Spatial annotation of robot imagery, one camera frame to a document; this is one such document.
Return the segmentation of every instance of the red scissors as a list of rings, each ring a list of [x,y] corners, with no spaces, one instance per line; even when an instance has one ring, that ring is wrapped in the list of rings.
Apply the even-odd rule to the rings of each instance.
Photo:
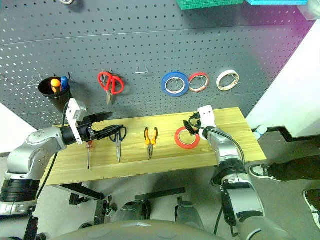
[[[122,79],[118,75],[111,74],[108,71],[100,72],[98,74],[98,81],[99,81],[101,87],[106,92],[106,104],[107,105],[109,105],[112,102],[113,95],[120,94],[125,89],[124,81],[122,81]],[[119,83],[121,85],[121,89],[119,91],[116,91],[117,83]]]

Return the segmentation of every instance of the wooden board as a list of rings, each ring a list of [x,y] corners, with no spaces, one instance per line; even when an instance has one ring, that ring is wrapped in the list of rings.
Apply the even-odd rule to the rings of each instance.
[[[174,138],[176,130],[183,127],[183,120],[188,120],[193,114],[194,112],[185,112],[94,123],[93,129],[95,130],[101,130],[113,124],[123,124],[127,127],[127,136],[121,146],[121,162],[118,163],[117,160],[115,143],[109,138],[95,140],[90,152],[90,169],[88,170],[86,144],[75,143],[59,152],[46,184],[80,183],[214,166],[217,164],[215,153],[207,141],[201,140],[196,148],[188,150],[176,145]],[[214,115],[217,127],[231,134],[240,144],[246,162],[266,159],[239,108],[216,109]],[[151,138],[154,134],[154,127],[157,127],[159,131],[151,160],[148,160],[144,139],[146,127],[150,129]]]

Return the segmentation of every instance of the orange handled pliers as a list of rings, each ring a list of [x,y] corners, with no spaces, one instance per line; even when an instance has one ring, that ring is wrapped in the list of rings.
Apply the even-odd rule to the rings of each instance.
[[[144,129],[144,139],[145,139],[145,144],[148,146],[148,159],[150,160],[152,158],[152,153],[154,151],[154,145],[156,144],[157,138],[158,138],[158,128],[154,128],[154,136],[152,140],[149,138],[149,130],[146,127]]]

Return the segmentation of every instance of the black cable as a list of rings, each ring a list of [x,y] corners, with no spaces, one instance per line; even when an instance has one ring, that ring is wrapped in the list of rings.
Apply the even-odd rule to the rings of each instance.
[[[68,107],[69,101],[64,105],[63,108],[63,115],[62,115],[62,127],[65,126],[65,121],[66,121],[66,112],[67,112],[67,107]]]
[[[234,227],[233,226],[230,226],[230,230],[231,230],[231,235],[232,235],[233,238],[239,235],[238,232],[234,233]]]
[[[229,139],[231,142],[233,142],[237,148],[239,149],[240,151],[240,154],[241,154],[241,158],[242,158],[242,163],[243,163],[243,166],[245,165],[245,154],[244,154],[244,151],[242,150],[241,146],[232,138],[232,137],[229,137],[228,135],[226,134],[223,134],[222,132],[219,132],[219,131],[215,131],[215,130],[212,130],[212,129],[207,129],[205,127],[202,127],[202,126],[198,126],[198,125],[195,125],[195,124],[192,124],[191,123],[191,118],[189,118],[189,124],[195,128],[198,128],[198,129],[203,129],[203,130],[207,130],[209,132],[212,132],[212,133],[215,133],[215,134],[219,134],[227,139]]]
[[[216,218],[214,232],[213,232],[214,235],[217,235],[218,226],[219,226],[220,218],[221,218],[221,215],[222,215],[222,211],[223,211],[223,207],[221,207],[220,212],[218,214],[218,217]]]
[[[53,161],[52,161],[51,166],[50,166],[50,168],[49,168],[49,171],[48,171],[48,173],[47,173],[46,176],[45,176],[45,179],[44,179],[44,181],[43,181],[43,183],[42,183],[42,186],[41,186],[40,190],[38,191],[38,194],[36,195],[36,198],[37,198],[37,199],[39,198],[42,190],[44,189],[44,187],[45,187],[45,185],[46,185],[46,182],[47,182],[47,180],[48,180],[48,178],[49,178],[49,175],[50,175],[50,173],[51,173],[51,170],[52,170],[52,168],[54,167],[54,164],[55,164],[55,161],[56,161],[57,156],[58,156],[58,153],[56,153],[56,154],[54,155],[54,158],[53,158]]]
[[[66,112],[67,112],[67,106],[68,106],[68,104],[69,104],[69,102],[67,102],[67,103],[64,105],[64,108],[63,108],[62,127],[65,126]],[[54,167],[54,164],[55,164],[55,162],[56,162],[57,156],[58,156],[58,153],[56,152],[55,155],[54,155],[54,157],[53,157],[53,160],[52,160],[51,166],[50,166],[50,168],[49,168],[49,171],[48,171],[48,173],[47,173],[46,176],[45,176],[45,179],[44,179],[44,181],[43,181],[43,183],[42,183],[42,186],[41,186],[40,190],[38,191],[38,194],[36,195],[36,198],[37,198],[37,199],[40,197],[40,194],[41,194],[42,190],[44,189],[44,187],[45,187],[45,185],[46,185],[46,182],[47,182],[47,180],[48,180],[48,178],[49,178],[49,175],[50,175],[50,173],[51,173],[51,170],[52,170],[52,168]]]

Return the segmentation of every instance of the scissors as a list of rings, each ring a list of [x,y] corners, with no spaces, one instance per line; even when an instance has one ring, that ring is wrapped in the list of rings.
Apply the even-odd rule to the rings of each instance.
[[[121,127],[118,132],[114,134],[114,138],[111,136],[109,137],[112,142],[115,143],[116,147],[116,157],[118,158],[118,163],[120,163],[121,159],[121,142],[126,138],[127,136],[127,128],[125,126]]]
[[[116,75],[111,74],[108,71],[102,71],[98,74],[98,81],[101,85],[101,87],[106,92],[106,104],[109,105],[112,103],[112,97],[113,95],[120,94],[125,89],[125,84],[122,79]],[[119,83],[121,85],[121,89],[119,91],[116,91],[116,85]]]

